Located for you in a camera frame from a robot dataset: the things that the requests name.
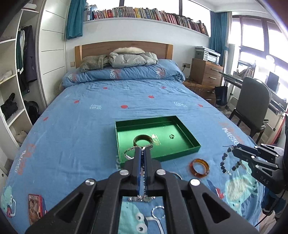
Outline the red card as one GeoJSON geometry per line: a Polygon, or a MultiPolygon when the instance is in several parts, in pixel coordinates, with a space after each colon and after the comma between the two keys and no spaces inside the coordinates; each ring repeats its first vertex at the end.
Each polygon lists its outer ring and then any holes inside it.
{"type": "Polygon", "coordinates": [[[42,217],[42,197],[40,195],[28,195],[28,218],[30,225],[42,217]]]}

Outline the row of books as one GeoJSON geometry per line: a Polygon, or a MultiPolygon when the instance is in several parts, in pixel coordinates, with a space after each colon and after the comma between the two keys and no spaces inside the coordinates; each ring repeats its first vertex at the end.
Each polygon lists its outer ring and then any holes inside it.
{"type": "Polygon", "coordinates": [[[92,6],[86,6],[84,9],[84,21],[124,17],[162,21],[194,30],[206,36],[209,35],[205,24],[202,23],[201,20],[194,21],[189,17],[166,13],[165,11],[159,11],[156,8],[149,9],[120,6],[108,10],[95,10],[92,6]]]}

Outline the black clothes on shelf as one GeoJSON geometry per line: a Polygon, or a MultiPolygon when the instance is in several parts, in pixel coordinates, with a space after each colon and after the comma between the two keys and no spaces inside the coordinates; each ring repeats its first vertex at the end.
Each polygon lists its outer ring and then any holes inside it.
{"type": "Polygon", "coordinates": [[[9,98],[1,106],[2,113],[4,114],[5,120],[8,120],[17,110],[17,103],[14,102],[15,93],[11,93],[9,98]]]}

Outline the folded blue duvet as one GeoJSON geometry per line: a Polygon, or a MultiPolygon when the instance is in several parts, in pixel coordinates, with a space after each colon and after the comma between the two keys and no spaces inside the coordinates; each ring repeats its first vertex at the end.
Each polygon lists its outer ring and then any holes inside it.
{"type": "Polygon", "coordinates": [[[169,79],[184,82],[185,76],[170,59],[161,59],[155,65],[113,68],[111,66],[100,70],[80,72],[79,69],[67,73],[62,78],[62,85],[67,88],[80,83],[101,80],[137,80],[137,79],[169,79]]]}

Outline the dark brown bangle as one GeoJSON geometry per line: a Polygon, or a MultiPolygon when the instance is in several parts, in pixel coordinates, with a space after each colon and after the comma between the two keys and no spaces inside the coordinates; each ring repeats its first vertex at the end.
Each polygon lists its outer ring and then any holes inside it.
{"type": "Polygon", "coordinates": [[[138,142],[140,142],[140,141],[145,141],[147,143],[147,145],[145,145],[145,147],[150,147],[150,148],[153,147],[154,141],[153,141],[152,137],[150,137],[146,134],[140,134],[140,135],[136,136],[133,139],[133,146],[141,147],[140,145],[138,145],[138,142]]]}

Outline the amber orange bangle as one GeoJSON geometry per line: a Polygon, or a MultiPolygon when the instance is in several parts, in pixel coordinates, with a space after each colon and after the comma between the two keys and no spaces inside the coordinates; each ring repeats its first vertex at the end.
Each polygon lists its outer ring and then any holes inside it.
{"type": "Polygon", "coordinates": [[[197,178],[206,177],[210,172],[209,164],[205,160],[200,158],[192,160],[189,165],[189,168],[192,175],[194,175],[197,178]]]}

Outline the grey down jacket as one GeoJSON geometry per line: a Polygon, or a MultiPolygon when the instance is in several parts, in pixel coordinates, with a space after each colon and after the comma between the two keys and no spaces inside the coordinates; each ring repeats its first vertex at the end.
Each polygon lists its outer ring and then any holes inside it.
{"type": "Polygon", "coordinates": [[[109,54],[109,62],[113,68],[128,68],[156,65],[158,58],[155,53],[137,47],[123,47],[109,54]]]}

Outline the teal curtain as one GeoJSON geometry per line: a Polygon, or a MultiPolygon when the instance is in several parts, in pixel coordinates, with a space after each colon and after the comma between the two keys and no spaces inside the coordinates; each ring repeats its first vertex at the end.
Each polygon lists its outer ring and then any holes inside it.
{"type": "Polygon", "coordinates": [[[86,0],[71,0],[66,24],[67,40],[82,37],[85,6],[86,0]]]}
{"type": "Polygon", "coordinates": [[[209,48],[220,54],[219,64],[224,66],[228,52],[228,35],[230,32],[231,12],[210,11],[211,36],[209,48]]]}

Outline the grey printer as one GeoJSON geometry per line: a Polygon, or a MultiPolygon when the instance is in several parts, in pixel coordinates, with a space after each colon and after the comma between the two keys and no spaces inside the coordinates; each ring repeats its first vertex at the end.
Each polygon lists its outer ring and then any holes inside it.
{"type": "Polygon", "coordinates": [[[211,63],[219,65],[220,56],[221,54],[209,48],[203,46],[195,47],[196,59],[209,61],[211,63]]]}

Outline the blue bed sheet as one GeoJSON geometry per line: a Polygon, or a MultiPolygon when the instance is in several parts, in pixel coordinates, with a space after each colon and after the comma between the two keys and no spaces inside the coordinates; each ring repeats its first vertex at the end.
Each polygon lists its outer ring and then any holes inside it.
{"type": "Polygon", "coordinates": [[[201,182],[256,225],[264,187],[247,164],[231,175],[220,168],[228,146],[254,143],[214,106],[169,79],[92,81],[65,88],[16,154],[1,196],[5,218],[24,233],[30,225],[30,194],[42,196],[50,210],[86,179],[109,177],[120,167],[115,123],[160,116],[177,116],[201,145],[198,152],[162,162],[162,167],[190,180],[191,161],[205,160],[210,172],[201,182]]]}

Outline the black bag on floor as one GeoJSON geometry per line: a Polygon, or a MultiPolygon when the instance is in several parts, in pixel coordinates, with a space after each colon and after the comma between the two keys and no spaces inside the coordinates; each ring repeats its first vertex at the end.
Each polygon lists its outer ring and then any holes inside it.
{"type": "Polygon", "coordinates": [[[225,106],[228,102],[228,87],[219,86],[215,87],[216,104],[218,106],[225,106]]]}

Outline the twisted silver bangle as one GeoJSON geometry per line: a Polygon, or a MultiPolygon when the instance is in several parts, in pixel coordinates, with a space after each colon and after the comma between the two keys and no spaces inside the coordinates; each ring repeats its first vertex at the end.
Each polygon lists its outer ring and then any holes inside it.
{"type": "Polygon", "coordinates": [[[165,219],[165,208],[164,206],[157,205],[152,208],[151,215],[153,218],[165,219]]]}

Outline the teal curtain right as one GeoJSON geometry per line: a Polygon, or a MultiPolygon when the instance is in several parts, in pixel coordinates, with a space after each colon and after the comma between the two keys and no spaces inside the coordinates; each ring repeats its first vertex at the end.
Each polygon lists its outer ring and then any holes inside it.
{"type": "Polygon", "coordinates": [[[220,54],[219,64],[224,66],[228,52],[228,35],[230,32],[231,12],[210,11],[211,36],[209,48],[220,54]]]}

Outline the olive fleece garment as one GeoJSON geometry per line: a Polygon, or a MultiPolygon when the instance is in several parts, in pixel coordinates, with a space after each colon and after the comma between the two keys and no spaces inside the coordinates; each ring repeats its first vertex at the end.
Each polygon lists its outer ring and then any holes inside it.
{"type": "Polygon", "coordinates": [[[108,66],[110,66],[110,62],[107,55],[87,56],[82,60],[79,70],[84,73],[92,70],[101,70],[108,66]]]}

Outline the white open wardrobe shelf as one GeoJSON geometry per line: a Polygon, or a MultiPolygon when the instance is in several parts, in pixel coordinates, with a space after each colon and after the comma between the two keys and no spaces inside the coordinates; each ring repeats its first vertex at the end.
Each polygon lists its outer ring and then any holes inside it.
{"type": "Polygon", "coordinates": [[[1,81],[1,104],[14,93],[18,109],[8,119],[1,113],[1,149],[9,159],[14,159],[19,150],[15,136],[21,131],[28,133],[32,123],[24,105],[17,72],[17,36],[23,11],[19,11],[6,27],[1,41],[1,73],[11,71],[11,76],[1,81]]]}

